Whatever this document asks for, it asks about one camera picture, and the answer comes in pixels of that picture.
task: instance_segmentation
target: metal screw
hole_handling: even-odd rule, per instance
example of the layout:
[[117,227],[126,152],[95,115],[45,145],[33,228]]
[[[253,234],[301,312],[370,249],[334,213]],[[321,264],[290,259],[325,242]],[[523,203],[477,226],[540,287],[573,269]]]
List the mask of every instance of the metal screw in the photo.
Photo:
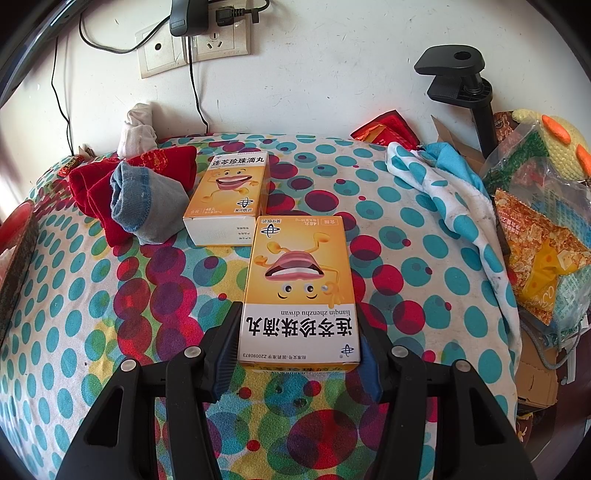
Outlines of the metal screw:
[[472,368],[470,366],[470,364],[468,362],[466,362],[465,360],[458,360],[456,362],[456,368],[460,371],[460,372],[469,372],[470,369]]
[[392,355],[397,356],[398,358],[404,358],[408,355],[408,350],[403,346],[397,345],[392,348]]
[[132,360],[130,358],[129,360],[126,360],[121,364],[121,370],[123,370],[124,372],[131,372],[135,368],[135,366],[135,360]]
[[190,346],[185,349],[185,356],[187,358],[195,358],[201,355],[201,349],[198,346]]

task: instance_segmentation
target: polka dot bedsheet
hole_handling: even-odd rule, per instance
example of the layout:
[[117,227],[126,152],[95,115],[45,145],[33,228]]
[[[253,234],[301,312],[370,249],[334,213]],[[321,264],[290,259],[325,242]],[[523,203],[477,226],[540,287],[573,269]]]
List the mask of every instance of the polka dot bedsheet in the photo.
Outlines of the polka dot bedsheet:
[[[268,151],[268,213],[342,216],[356,301],[369,321],[426,361],[467,358],[514,420],[514,356],[478,252],[445,227],[427,195],[387,171],[384,147],[276,134],[175,138],[160,147],[186,144],[198,149],[199,173],[215,154]],[[198,344],[242,300],[250,255],[246,247],[195,247],[185,230],[164,245],[135,239],[109,248],[99,222],[56,176],[66,161],[31,191],[40,236],[0,347],[0,426],[33,475],[52,480],[121,361],[163,361]],[[450,267],[457,275],[446,275]],[[436,408],[429,403],[421,479],[432,476]],[[371,468],[386,411],[356,371],[237,366],[207,418],[225,480],[354,480]],[[163,401],[155,414],[158,473],[171,479]]]

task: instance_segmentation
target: yellow medicine box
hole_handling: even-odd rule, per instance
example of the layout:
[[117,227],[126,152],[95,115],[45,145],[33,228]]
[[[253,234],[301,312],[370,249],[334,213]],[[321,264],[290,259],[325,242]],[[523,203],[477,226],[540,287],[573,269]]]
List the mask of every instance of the yellow medicine box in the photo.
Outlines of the yellow medicine box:
[[245,367],[357,366],[359,332],[341,217],[259,217],[241,322],[238,359]]
[[183,217],[191,240],[197,246],[252,245],[268,193],[267,152],[216,155]]

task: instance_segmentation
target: yellow stuffed toy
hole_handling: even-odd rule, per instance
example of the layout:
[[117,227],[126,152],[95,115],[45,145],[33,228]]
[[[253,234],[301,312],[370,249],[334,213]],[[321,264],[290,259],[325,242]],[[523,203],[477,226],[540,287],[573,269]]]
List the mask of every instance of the yellow stuffed toy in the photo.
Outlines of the yellow stuffed toy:
[[547,116],[520,108],[513,111],[516,122],[540,122],[540,133],[550,154],[552,165],[567,180],[591,177],[591,154],[579,130],[564,118]]

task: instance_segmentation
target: wall plate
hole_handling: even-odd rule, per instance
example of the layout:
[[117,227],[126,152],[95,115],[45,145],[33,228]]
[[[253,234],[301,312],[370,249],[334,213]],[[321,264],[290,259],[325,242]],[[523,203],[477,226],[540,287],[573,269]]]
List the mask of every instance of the wall plate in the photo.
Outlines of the wall plate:
[[245,15],[227,27],[218,27],[216,24],[216,10],[223,7],[250,8],[249,3],[248,0],[222,0],[209,4],[209,30],[191,39],[194,61],[250,53],[252,23],[250,15]]
[[[139,43],[154,29],[156,24],[135,34]],[[187,65],[184,37],[173,37],[170,26],[164,24],[150,40],[138,48],[139,70],[142,78]]]

